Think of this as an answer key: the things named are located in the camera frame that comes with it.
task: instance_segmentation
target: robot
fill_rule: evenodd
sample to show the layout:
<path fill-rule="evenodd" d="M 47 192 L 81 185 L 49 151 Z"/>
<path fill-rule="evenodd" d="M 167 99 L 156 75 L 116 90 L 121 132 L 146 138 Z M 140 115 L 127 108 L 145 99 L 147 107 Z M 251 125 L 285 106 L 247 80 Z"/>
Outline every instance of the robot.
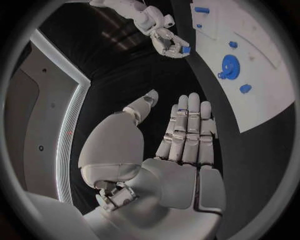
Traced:
<path fill-rule="evenodd" d="M 158 98 L 151 90 L 99 123 L 79 156 L 82 178 L 96 190 L 97 214 L 114 225 L 126 225 L 126 230 L 141 235 L 137 239 L 169 239 L 165 229 L 182 226 L 185 220 L 190 221 L 189 238 L 194 236 L 190 239 L 212 239 L 226 195 L 214 168 L 213 138 L 218 136 L 211 104 L 200 103 L 197 93 L 180 96 L 156 155 L 143 161 L 144 139 L 137 126 Z M 99 229 L 102 225 L 94 229 L 99 236 L 106 229 Z M 183 232 L 172 239 L 185 239 Z"/>
<path fill-rule="evenodd" d="M 178 59 L 190 54 L 189 43 L 168 30 L 175 25 L 173 17 L 164 16 L 155 6 L 146 6 L 137 0 L 92 0 L 89 4 L 113 9 L 124 18 L 132 19 L 138 30 L 150 36 L 160 55 Z"/>

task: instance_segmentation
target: blue gear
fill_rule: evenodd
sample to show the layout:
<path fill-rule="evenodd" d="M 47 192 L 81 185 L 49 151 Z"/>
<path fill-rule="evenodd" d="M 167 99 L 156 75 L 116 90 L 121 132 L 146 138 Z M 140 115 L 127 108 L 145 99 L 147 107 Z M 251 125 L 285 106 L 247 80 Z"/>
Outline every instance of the blue gear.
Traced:
<path fill-rule="evenodd" d="M 236 56 L 226 55 L 222 62 L 222 72 L 218 73 L 219 79 L 236 79 L 240 74 L 240 63 Z"/>

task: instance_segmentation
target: robotic hand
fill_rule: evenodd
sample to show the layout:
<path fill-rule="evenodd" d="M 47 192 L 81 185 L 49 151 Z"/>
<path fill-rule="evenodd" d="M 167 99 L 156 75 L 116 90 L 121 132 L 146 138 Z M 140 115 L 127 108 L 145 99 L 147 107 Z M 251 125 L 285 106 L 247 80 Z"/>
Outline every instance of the robotic hand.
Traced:
<path fill-rule="evenodd" d="M 146 36 L 150 36 L 156 51 L 170 58 L 184 58 L 190 54 L 188 42 L 176 36 L 168 28 L 175 22 L 171 15 L 164 16 L 154 6 L 146 6 L 136 0 L 92 0 L 90 5 L 114 9 L 126 19 L 133 19 L 135 26 Z"/>
<path fill-rule="evenodd" d="M 157 101 L 158 93 L 152 90 L 92 131 L 79 156 L 84 181 L 99 190 L 97 201 L 107 211 L 152 192 L 161 207 L 221 215 L 225 189 L 213 168 L 217 131 L 210 103 L 200 104 L 197 93 L 182 95 L 172 107 L 156 157 L 143 162 L 144 139 L 137 125 Z"/>

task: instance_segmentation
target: blue part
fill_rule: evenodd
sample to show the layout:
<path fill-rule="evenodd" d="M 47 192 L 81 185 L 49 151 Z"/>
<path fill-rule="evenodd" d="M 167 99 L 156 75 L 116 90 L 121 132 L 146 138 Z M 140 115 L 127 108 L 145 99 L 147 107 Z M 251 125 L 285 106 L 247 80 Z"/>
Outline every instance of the blue part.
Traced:
<path fill-rule="evenodd" d="M 236 56 L 226 55 L 222 62 L 222 72 L 218 73 L 219 79 L 234 80 L 240 74 L 240 63 Z"/>
<path fill-rule="evenodd" d="M 252 89 L 252 86 L 249 84 L 245 84 L 239 88 L 239 90 L 242 94 L 248 93 L 251 89 Z"/>
<path fill-rule="evenodd" d="M 195 11 L 197 13 L 205 13 L 205 14 L 209 14 L 210 13 L 210 9 L 207 7 L 195 7 Z"/>
<path fill-rule="evenodd" d="M 236 41 L 230 41 L 229 46 L 236 49 L 238 47 L 238 43 Z"/>
<path fill-rule="evenodd" d="M 191 48 L 189 46 L 183 46 L 182 47 L 182 53 L 183 54 L 189 54 L 191 51 Z"/>

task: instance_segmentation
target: white panel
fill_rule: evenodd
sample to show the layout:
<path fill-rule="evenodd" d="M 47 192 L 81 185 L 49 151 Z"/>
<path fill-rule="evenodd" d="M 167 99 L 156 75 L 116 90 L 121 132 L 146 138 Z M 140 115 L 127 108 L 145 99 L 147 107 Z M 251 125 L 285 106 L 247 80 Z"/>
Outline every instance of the white panel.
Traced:
<path fill-rule="evenodd" d="M 217 15 L 217 23 L 212 20 L 202 24 L 203 29 L 217 29 L 217 37 L 212 39 L 196 31 L 196 52 L 223 88 L 240 132 L 268 121 L 294 102 L 287 66 L 273 39 L 258 21 L 233 0 L 194 0 L 191 4 L 193 26 L 201 24 L 203 14 L 195 12 L 195 6 L 209 8 L 209 14 Z M 238 47 L 231 48 L 230 41 L 237 42 Z M 223 58 L 229 54 L 238 58 L 240 74 L 235 80 L 219 79 Z M 245 84 L 252 89 L 243 94 L 240 87 Z"/>

